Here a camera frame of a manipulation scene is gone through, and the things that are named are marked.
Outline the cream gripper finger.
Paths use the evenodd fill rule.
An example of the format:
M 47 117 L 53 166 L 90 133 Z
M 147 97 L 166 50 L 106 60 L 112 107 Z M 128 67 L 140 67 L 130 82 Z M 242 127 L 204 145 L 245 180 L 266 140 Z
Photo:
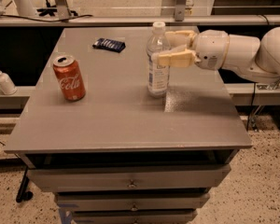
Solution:
M 186 46 L 190 48 L 197 33 L 193 30 L 170 31 L 166 32 L 165 36 L 172 48 Z
M 199 60 L 196 52 L 188 49 L 186 45 L 152 54 L 152 62 L 161 66 L 187 68 Z

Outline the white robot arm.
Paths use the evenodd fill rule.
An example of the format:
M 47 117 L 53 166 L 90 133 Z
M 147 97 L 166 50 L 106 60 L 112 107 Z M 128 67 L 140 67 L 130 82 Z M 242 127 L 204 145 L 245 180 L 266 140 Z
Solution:
M 167 32 L 172 48 L 152 54 L 161 66 L 229 70 L 246 80 L 271 84 L 280 80 L 280 27 L 263 38 L 219 30 Z

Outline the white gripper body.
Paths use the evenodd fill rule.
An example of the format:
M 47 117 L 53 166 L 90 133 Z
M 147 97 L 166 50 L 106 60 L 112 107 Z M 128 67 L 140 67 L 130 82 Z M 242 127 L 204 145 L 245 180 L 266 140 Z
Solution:
M 196 35 L 192 47 L 196 52 L 195 64 L 202 69 L 218 70 L 226 57 L 229 35 L 224 31 L 206 30 Z

